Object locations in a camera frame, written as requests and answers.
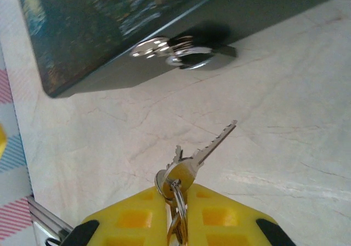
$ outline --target metal lock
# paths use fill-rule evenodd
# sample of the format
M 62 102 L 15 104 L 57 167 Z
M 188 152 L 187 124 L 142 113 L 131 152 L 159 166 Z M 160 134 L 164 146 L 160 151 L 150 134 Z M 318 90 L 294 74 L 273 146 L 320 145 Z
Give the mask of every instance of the metal lock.
M 166 63 L 180 69 L 196 69 L 209 66 L 217 69 L 236 57 L 236 49 L 226 45 L 204 46 L 196 44 L 193 36 L 175 38 L 154 37 L 139 43 L 131 52 L 132 57 L 167 57 Z

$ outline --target marble surface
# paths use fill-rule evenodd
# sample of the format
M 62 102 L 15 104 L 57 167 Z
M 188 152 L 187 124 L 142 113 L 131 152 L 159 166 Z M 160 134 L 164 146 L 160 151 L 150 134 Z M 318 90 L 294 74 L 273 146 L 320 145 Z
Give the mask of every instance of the marble surface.
M 275 218 L 298 245 L 351 245 L 351 0 L 234 44 L 224 69 L 50 99 L 18 0 L 0 41 L 36 200 L 71 225 L 153 185 L 174 156 L 238 127 L 196 182 Z

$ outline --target white marble floor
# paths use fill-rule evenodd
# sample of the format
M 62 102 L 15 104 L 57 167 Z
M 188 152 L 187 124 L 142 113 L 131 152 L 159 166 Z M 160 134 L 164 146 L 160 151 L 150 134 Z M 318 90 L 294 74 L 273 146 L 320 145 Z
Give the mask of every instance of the white marble floor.
M 298 245 L 351 245 L 351 0 L 331 0 L 236 44 L 213 72 L 50 99 L 17 0 L 0 41 L 37 201 L 71 225 L 153 185 L 174 156 L 238 128 L 196 180 L 275 218 Z

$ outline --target yellow plastic object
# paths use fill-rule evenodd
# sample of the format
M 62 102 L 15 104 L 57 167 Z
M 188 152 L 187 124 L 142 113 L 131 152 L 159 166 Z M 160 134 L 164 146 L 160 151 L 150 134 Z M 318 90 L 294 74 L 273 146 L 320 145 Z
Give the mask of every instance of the yellow plastic object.
M 0 124 L 0 159 L 1 159 L 2 154 L 5 151 L 6 143 L 7 143 L 6 134 L 5 134 L 3 127 Z
M 188 190 L 188 246 L 271 246 L 257 219 L 276 224 L 270 216 L 199 184 Z
M 167 246 L 166 203 L 148 188 L 87 217 L 100 225 L 87 246 Z

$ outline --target lock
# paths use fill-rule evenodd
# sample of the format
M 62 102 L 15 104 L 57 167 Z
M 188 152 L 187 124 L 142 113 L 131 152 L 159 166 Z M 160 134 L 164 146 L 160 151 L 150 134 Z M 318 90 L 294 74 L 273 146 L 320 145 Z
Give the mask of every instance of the lock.
M 154 37 L 136 45 L 132 57 L 166 57 L 166 63 L 180 69 L 197 69 L 206 66 L 213 70 L 221 68 L 236 57 L 236 49 L 222 44 L 206 44 L 194 36 L 175 38 Z

